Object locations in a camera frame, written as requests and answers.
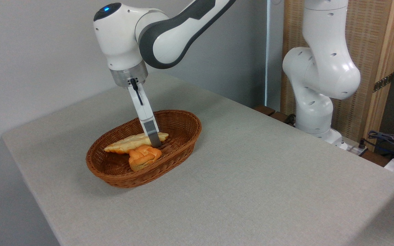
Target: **table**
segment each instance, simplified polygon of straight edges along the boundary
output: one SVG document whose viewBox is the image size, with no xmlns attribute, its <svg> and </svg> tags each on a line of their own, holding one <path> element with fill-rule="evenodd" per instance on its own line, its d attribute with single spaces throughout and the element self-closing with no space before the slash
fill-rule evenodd
<svg viewBox="0 0 394 246">
<path fill-rule="evenodd" d="M 126 89 L 4 134 L 61 245 L 394 245 L 394 173 L 169 75 L 144 88 L 153 110 L 193 112 L 203 130 L 185 162 L 140 187 L 112 187 L 84 160 L 136 117 Z"/>
</svg>

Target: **white wall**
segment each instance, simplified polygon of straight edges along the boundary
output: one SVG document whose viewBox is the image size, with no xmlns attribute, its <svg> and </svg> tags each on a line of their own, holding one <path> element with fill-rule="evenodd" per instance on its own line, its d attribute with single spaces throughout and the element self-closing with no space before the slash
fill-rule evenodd
<svg viewBox="0 0 394 246">
<path fill-rule="evenodd" d="M 92 30 L 94 13 L 108 3 L 0 0 L 0 245 L 58 244 L 1 135 L 115 86 Z M 165 72 L 247 106 L 262 104 L 265 3 L 237 0 Z M 188 1 L 126 4 L 174 16 Z"/>
</svg>

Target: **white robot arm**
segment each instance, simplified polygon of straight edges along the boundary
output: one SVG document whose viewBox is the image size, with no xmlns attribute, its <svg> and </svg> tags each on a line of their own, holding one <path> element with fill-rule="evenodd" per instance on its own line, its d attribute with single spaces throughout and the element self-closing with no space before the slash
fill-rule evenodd
<svg viewBox="0 0 394 246">
<path fill-rule="evenodd" d="M 177 65 L 189 46 L 235 0 L 194 0 L 180 14 L 168 18 L 155 8 L 112 3 L 94 16 L 94 29 L 108 67 L 118 86 L 127 87 L 142 128 L 154 147 L 161 145 L 152 108 L 142 84 L 145 63 L 159 69 Z"/>
<path fill-rule="evenodd" d="M 290 50 L 283 61 L 296 99 L 296 128 L 346 149 L 331 129 L 331 98 L 346 99 L 358 88 L 360 72 L 345 38 L 348 0 L 305 0 L 302 34 L 310 48 Z"/>
</svg>

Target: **pastry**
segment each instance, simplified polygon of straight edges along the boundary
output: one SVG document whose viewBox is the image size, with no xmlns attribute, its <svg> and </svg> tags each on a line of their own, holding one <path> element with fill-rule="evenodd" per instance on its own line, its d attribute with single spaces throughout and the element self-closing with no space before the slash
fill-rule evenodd
<svg viewBox="0 0 394 246">
<path fill-rule="evenodd" d="M 129 164 L 133 171 L 139 171 L 144 169 L 150 164 L 153 164 L 159 157 L 161 157 L 162 152 L 150 145 L 141 145 L 136 149 L 129 151 Z"/>
<path fill-rule="evenodd" d="M 158 132 L 159 140 L 164 142 L 168 138 L 168 133 Z M 106 152 L 117 154 L 128 154 L 131 149 L 136 149 L 141 145 L 151 145 L 150 139 L 144 133 L 132 135 L 121 139 L 104 148 Z"/>
</svg>

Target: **brown basket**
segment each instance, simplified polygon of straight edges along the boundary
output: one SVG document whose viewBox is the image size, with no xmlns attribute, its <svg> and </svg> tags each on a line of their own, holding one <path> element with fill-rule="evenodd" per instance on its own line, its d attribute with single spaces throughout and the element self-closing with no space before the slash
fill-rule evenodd
<svg viewBox="0 0 394 246">
<path fill-rule="evenodd" d="M 169 136 L 159 148 L 162 156 L 153 165 L 134 172 L 130 169 L 128 154 L 104 151 L 111 143 L 144 132 L 139 119 L 135 118 L 106 132 L 92 144 L 86 154 L 89 170 L 112 186 L 131 188 L 159 178 L 186 160 L 200 135 L 200 120 L 183 110 L 162 110 L 154 114 L 159 130 Z"/>
</svg>

